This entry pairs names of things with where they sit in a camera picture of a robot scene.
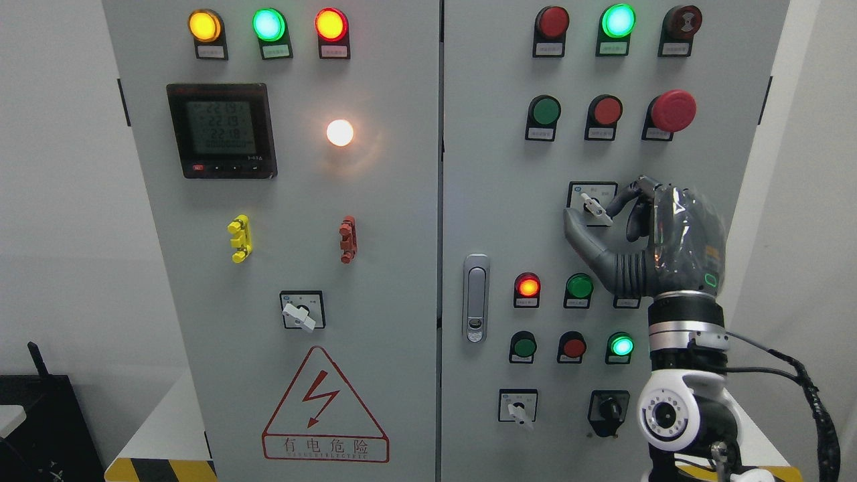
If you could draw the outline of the gray robotic hand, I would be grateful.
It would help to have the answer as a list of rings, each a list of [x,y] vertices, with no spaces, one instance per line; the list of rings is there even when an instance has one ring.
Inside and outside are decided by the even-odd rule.
[[[648,238],[645,250],[612,251],[587,229],[581,212],[564,210],[567,242],[619,298],[699,292],[715,299],[724,281],[726,233],[711,204],[689,189],[639,176],[606,207],[616,216],[634,201],[625,237]]]

